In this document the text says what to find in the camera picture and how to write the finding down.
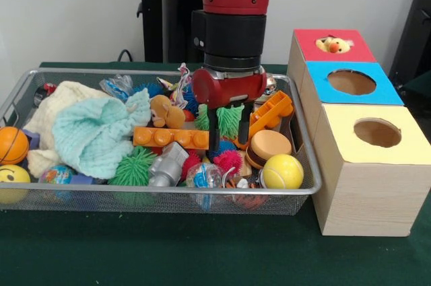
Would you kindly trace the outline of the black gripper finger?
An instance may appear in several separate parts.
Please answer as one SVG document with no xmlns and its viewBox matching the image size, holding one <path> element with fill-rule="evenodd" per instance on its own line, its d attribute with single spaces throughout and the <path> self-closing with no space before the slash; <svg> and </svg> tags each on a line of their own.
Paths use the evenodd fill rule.
<svg viewBox="0 0 431 286">
<path fill-rule="evenodd" d="M 250 115 L 252 112 L 253 112 L 253 104 L 245 103 L 241 113 L 241 119 L 238 124 L 238 142 L 242 145 L 245 145 L 248 141 Z"/>
<path fill-rule="evenodd" d="M 217 108 L 208 108 L 207 116 L 209 120 L 209 150 L 217 151 L 220 146 L 220 129 L 218 124 Z"/>
</svg>

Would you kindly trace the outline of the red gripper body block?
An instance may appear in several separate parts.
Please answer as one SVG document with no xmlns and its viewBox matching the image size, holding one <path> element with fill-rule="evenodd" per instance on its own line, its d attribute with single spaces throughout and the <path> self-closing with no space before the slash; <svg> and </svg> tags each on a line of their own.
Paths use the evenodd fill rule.
<svg viewBox="0 0 431 286">
<path fill-rule="evenodd" d="M 267 74 L 262 67 L 257 71 L 239 73 L 200 68 L 192 76 L 196 101 L 210 109 L 255 101 L 266 87 Z"/>
</svg>

